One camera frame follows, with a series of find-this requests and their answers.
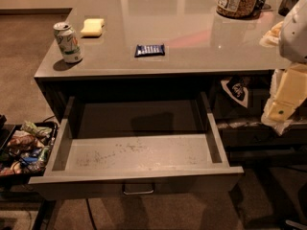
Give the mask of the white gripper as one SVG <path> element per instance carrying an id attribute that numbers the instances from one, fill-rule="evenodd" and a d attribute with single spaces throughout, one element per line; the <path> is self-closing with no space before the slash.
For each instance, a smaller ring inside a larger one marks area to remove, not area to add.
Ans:
<path id="1" fill-rule="evenodd" d="M 282 135 L 293 122 L 293 114 L 307 99 L 307 64 L 292 63 L 286 70 L 276 69 L 272 74 L 270 97 L 261 123 Z"/>

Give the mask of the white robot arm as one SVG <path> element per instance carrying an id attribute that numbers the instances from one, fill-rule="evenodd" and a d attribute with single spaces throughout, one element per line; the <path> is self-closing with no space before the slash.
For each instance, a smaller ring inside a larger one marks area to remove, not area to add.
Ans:
<path id="1" fill-rule="evenodd" d="M 307 0 L 298 0 L 260 42 L 274 42 L 280 56 L 291 62 L 285 70 L 274 70 L 270 97 L 261 116 L 265 126 L 282 135 L 293 122 L 291 116 L 307 99 Z"/>

